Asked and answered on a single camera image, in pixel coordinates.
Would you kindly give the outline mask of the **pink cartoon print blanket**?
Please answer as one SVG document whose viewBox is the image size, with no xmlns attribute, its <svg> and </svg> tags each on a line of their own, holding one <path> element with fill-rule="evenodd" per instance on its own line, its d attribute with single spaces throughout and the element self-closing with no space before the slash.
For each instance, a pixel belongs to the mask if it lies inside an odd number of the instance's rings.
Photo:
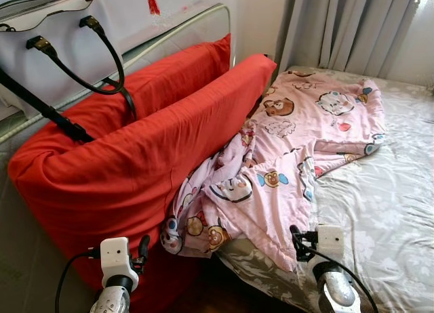
<svg viewBox="0 0 434 313">
<path fill-rule="evenodd" d="M 317 178 L 387 138 L 380 87 L 322 72 L 280 74 L 241 129 L 183 181 L 161 230 L 171 254 L 210 257 L 237 238 L 291 272 L 291 228 L 312 224 Z"/>
</svg>

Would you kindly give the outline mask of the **bed with grey floral sheet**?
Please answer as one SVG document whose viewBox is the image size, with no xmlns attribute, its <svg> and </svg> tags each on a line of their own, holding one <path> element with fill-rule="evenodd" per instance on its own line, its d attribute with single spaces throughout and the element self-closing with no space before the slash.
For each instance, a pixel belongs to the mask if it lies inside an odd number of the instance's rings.
<svg viewBox="0 0 434 313">
<path fill-rule="evenodd" d="M 340 226 L 362 313 L 434 313 L 430 88 L 376 79 L 384 145 L 317 180 L 315 219 Z"/>
</svg>

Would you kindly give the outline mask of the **grey pleated curtain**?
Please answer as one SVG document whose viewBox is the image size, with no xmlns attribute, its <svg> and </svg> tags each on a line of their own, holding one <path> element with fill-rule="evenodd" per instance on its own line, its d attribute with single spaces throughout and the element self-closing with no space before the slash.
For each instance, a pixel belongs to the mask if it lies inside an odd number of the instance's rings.
<svg viewBox="0 0 434 313">
<path fill-rule="evenodd" d="M 434 0 L 286 0 L 276 60 L 424 85 Z"/>
</svg>

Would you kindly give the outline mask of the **long red cushion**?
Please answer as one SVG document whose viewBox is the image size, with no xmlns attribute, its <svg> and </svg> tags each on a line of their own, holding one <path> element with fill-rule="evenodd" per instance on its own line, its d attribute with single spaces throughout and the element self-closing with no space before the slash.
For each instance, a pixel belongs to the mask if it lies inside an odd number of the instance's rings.
<svg viewBox="0 0 434 313">
<path fill-rule="evenodd" d="M 127 75 L 132 110 L 121 94 L 93 93 L 64 112 L 93 138 L 155 114 L 195 93 L 229 70 L 231 35 L 193 45 Z"/>
<path fill-rule="evenodd" d="M 162 313 L 199 270 L 195 258 L 160 245 L 168 205 L 187 174 L 241 129 L 275 68 L 266 56 L 249 56 L 195 93 L 93 142 L 72 142 L 49 123 L 12 156 L 9 179 L 65 256 L 120 236 L 136 250 L 149 235 L 132 313 Z"/>
</svg>

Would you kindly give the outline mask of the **silver rimmed headboard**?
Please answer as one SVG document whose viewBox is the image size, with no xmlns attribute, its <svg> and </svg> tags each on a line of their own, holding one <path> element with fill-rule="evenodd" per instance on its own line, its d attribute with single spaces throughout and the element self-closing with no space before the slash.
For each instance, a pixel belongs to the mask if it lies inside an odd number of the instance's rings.
<svg viewBox="0 0 434 313">
<path fill-rule="evenodd" d="M 214 5 L 124 53 L 124 71 L 126 74 L 132 74 L 187 47 L 220 40 L 230 31 L 229 7 L 223 4 Z M 26 119 L 21 112 L 0 121 L 0 149 L 13 139 L 27 140 L 35 130 L 49 121 L 40 114 Z"/>
</svg>

